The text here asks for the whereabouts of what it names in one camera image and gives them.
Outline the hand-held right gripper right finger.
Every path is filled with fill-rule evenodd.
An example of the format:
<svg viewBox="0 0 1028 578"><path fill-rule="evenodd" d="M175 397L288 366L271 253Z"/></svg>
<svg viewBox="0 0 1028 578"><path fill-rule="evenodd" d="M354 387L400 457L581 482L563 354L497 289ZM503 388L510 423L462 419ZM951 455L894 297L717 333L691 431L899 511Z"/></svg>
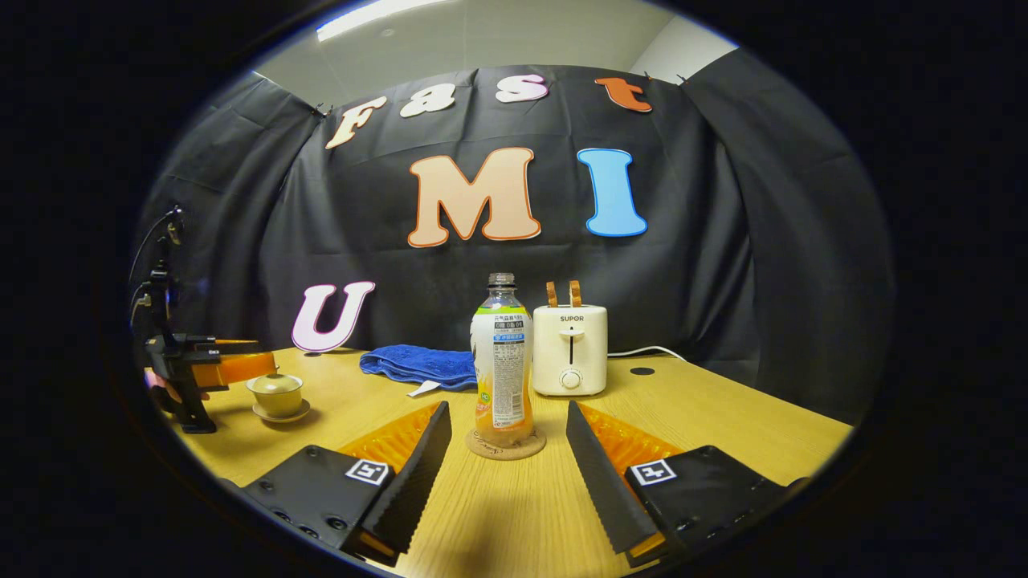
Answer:
<svg viewBox="0 0 1028 578"><path fill-rule="evenodd" d="M607 539L633 568L719 547L807 483L772 482L715 446L681 450L577 402L565 432Z"/></svg>

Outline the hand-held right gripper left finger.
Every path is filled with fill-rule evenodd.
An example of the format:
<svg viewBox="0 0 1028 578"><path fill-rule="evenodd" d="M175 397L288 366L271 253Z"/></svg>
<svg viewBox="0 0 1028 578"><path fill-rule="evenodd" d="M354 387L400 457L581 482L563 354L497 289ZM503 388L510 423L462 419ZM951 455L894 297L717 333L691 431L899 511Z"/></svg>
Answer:
<svg viewBox="0 0 1028 578"><path fill-rule="evenodd" d="M342 449L308 444L245 486L221 483L295 534L393 567L421 522L451 432L449 406L440 401Z"/></svg>

